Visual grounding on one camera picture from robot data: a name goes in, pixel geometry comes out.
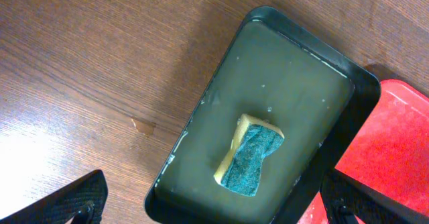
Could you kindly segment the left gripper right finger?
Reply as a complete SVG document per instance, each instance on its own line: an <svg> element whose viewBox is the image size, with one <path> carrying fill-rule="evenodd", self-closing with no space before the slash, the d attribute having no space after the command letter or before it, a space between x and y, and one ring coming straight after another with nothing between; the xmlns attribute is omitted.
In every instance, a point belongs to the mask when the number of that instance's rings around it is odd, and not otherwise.
<svg viewBox="0 0 429 224"><path fill-rule="evenodd" d="M330 224L427 223L428 217L332 169L320 185L320 195Z"/></svg>

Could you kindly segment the red plastic tray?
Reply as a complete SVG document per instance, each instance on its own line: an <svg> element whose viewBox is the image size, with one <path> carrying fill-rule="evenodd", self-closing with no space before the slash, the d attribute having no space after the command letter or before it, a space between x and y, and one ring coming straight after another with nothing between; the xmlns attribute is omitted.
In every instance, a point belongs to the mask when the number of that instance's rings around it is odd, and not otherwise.
<svg viewBox="0 0 429 224"><path fill-rule="evenodd" d="M428 98L382 81L378 104L334 169L428 217ZM299 222L329 223L320 192Z"/></svg>

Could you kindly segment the green and yellow sponge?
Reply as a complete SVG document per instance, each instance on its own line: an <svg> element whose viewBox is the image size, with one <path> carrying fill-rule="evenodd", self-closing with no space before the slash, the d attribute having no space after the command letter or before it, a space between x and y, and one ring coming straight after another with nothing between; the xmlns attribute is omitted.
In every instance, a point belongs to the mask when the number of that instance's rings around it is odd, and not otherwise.
<svg viewBox="0 0 429 224"><path fill-rule="evenodd" d="M281 129L259 118L242 114L214 179L227 190L254 197L259 188L261 169L266 157L284 142Z"/></svg>

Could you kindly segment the dark green rectangular tray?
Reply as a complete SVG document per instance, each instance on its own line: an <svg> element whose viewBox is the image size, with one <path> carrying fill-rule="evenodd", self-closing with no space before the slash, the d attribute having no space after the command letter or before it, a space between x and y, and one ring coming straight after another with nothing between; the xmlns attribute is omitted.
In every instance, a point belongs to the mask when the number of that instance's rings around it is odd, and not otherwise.
<svg viewBox="0 0 429 224"><path fill-rule="evenodd" d="M159 223L298 222L380 95L373 74L277 9L251 10L149 189L147 215ZM244 113L285 137L263 161L253 197L214 178Z"/></svg>

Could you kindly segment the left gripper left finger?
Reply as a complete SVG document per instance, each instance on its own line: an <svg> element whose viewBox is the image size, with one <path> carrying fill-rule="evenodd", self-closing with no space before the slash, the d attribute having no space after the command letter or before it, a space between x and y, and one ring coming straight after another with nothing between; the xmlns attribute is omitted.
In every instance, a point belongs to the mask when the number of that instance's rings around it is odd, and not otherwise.
<svg viewBox="0 0 429 224"><path fill-rule="evenodd" d="M94 170L1 222L99 224L107 197L103 171Z"/></svg>

